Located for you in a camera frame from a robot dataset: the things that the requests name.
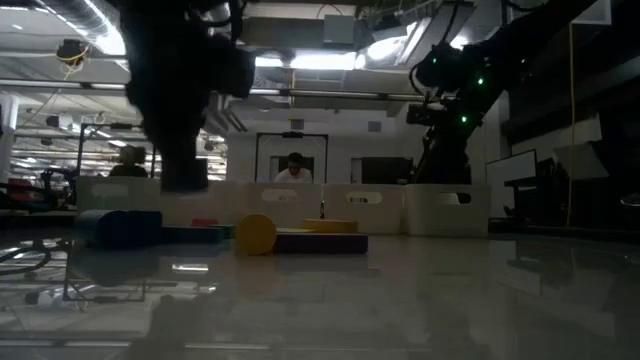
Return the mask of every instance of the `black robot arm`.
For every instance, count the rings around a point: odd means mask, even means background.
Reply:
[[[207,187],[207,164],[196,138],[212,91],[244,98],[255,58],[236,48],[243,0],[110,0],[120,11],[131,80],[127,97],[162,154],[162,189]],[[230,33],[218,27],[230,25]]]
[[[433,47],[410,75],[415,72],[415,79],[422,85],[438,89],[437,96],[427,96],[424,105],[414,107],[407,116],[410,124],[430,127],[417,183],[471,181],[465,154],[471,134],[482,125],[500,94],[520,80],[553,36],[596,1],[550,0],[502,27],[488,40],[463,50],[445,41]],[[444,92],[455,96],[441,99]]]

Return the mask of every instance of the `man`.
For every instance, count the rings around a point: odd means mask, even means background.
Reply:
[[[289,154],[289,167],[276,176],[277,183],[312,183],[311,171],[303,167],[304,157],[300,153]]]
[[[114,166],[109,176],[149,177],[147,170],[136,165],[134,151],[132,146],[121,148],[120,162],[122,164]]]

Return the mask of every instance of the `white storage bin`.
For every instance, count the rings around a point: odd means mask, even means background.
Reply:
[[[467,194],[461,204],[457,194]],[[485,237],[491,189],[477,185],[405,186],[406,233],[415,236]]]
[[[160,180],[135,177],[80,177],[78,212],[85,210],[147,210],[162,212],[165,226],[190,226],[194,218],[236,224],[243,215],[245,196],[238,183],[210,181],[203,193],[160,191]]]
[[[247,214],[263,214],[277,227],[299,228],[305,219],[320,217],[319,184],[248,183],[244,185]]]
[[[324,185],[325,218],[357,221],[364,234],[399,234],[403,191],[400,185]]]
[[[160,185],[136,177],[81,176],[76,184],[78,213],[86,210],[157,210]]]
[[[236,182],[209,181],[209,188],[203,193],[159,193],[158,210],[165,226],[190,226],[195,218],[236,224],[241,220],[245,199],[241,191]]]

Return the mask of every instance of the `white floor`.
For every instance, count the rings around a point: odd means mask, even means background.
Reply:
[[[145,301],[62,303],[62,285],[0,278],[0,359],[637,359],[640,247],[515,239],[373,237],[359,257],[77,253],[70,276],[109,286],[72,280],[86,298],[135,300],[146,278]],[[51,264],[39,280],[64,278]]]

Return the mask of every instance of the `white shirt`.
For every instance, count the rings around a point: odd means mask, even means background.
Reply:
[[[279,183],[313,183],[313,176],[311,171],[307,169],[300,169],[298,175],[293,176],[289,172],[289,169],[284,169],[280,174],[276,176],[275,182]]]

